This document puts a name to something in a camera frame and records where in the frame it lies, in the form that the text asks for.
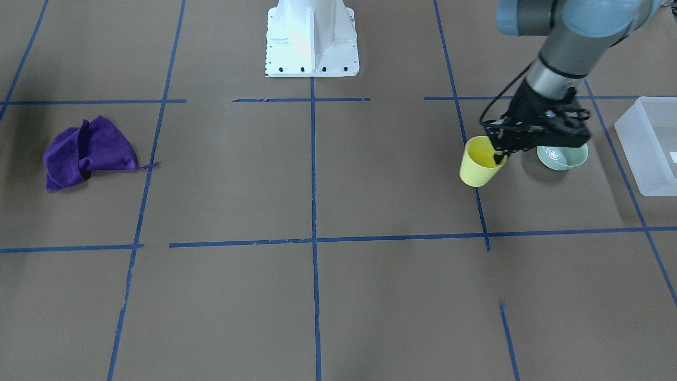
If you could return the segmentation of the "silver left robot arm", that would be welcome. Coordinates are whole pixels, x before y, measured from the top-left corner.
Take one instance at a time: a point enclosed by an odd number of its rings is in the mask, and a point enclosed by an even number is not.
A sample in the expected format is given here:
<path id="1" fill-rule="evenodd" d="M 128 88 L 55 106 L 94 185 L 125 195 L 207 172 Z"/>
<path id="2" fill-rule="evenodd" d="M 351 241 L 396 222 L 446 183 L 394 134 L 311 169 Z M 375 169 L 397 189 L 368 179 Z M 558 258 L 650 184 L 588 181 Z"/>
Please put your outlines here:
<path id="1" fill-rule="evenodd" d="M 545 38 L 536 58 L 515 78 L 505 113 L 479 121 L 499 165 L 539 146 L 578 148 L 590 140 L 590 113 L 577 101 L 600 58 L 652 19 L 660 1 L 501 1 L 497 29 Z"/>

